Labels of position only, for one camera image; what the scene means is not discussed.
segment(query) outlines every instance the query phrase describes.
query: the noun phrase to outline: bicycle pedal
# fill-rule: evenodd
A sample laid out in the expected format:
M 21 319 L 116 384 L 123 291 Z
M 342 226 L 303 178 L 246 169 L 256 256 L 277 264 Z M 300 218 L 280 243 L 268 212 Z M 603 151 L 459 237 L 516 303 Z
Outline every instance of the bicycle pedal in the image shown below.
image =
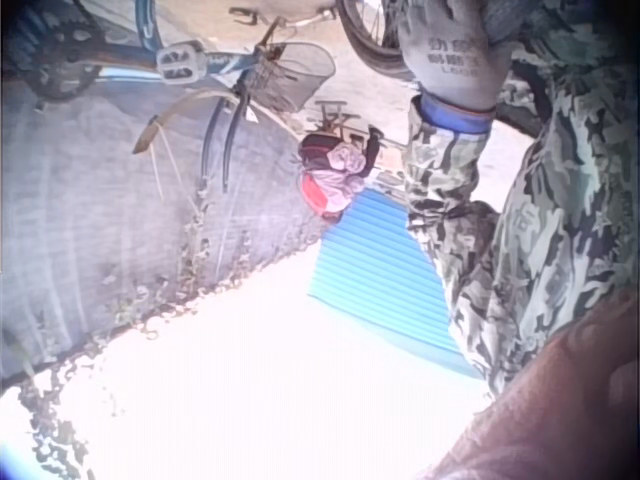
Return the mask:
M 156 69 L 168 85 L 184 85 L 207 75 L 207 55 L 197 40 L 174 43 L 156 53 Z

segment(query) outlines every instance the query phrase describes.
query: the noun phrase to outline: camouflage sleeve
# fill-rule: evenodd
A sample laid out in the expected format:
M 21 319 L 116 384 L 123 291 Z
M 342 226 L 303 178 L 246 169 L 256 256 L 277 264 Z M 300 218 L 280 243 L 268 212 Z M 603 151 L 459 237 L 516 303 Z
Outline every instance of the camouflage sleeve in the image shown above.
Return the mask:
M 471 135 L 437 128 L 409 112 L 409 146 L 403 155 L 408 230 L 435 264 L 449 309 L 476 260 L 490 245 L 498 214 L 471 202 L 478 185 L 478 157 L 489 134 Z

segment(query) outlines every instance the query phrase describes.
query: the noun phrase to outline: gray wall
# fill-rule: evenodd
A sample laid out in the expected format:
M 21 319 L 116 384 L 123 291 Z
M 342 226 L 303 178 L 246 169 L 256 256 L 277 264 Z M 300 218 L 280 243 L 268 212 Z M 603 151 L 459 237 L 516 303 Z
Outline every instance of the gray wall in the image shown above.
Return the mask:
M 52 360 L 92 332 L 139 321 L 198 288 L 214 289 L 234 269 L 242 276 L 321 234 L 289 164 L 296 141 L 266 119 L 241 125 L 229 193 L 222 194 L 217 174 L 202 228 L 185 228 L 193 209 L 160 137 L 164 202 L 149 154 L 130 153 L 148 119 L 183 93 L 158 84 L 102 83 L 43 114 L 34 111 L 35 97 L 24 85 L 4 86 L 0 315 L 19 344 L 3 342 L 3 378 L 22 371 L 20 346 L 34 365 Z M 212 106 L 175 118 L 167 132 L 192 197 Z M 216 172 L 225 127 L 214 140 Z M 209 248 L 198 255 L 205 239 Z M 195 275 L 188 261 L 201 264 Z

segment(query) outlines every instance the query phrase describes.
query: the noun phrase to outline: chain ring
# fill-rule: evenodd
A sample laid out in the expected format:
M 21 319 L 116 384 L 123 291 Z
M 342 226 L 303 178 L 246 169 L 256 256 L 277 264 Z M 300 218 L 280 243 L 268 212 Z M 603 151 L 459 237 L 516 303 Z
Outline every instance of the chain ring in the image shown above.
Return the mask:
M 104 43 L 104 34 L 86 22 L 61 23 L 49 32 L 47 39 L 33 55 L 32 68 L 24 79 L 42 100 L 64 103 L 80 96 L 96 81 L 102 67 L 74 64 L 79 49 Z

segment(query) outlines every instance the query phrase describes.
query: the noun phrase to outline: hand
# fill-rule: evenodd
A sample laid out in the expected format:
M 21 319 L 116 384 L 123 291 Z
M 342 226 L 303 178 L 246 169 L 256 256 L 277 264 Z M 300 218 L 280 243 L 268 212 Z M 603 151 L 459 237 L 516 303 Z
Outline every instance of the hand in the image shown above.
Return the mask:
M 558 332 L 426 478 L 621 478 L 637 435 L 638 293 L 626 291 Z
M 476 112 L 495 107 L 513 45 L 489 49 L 478 0 L 413 0 L 398 36 L 406 65 L 427 92 Z

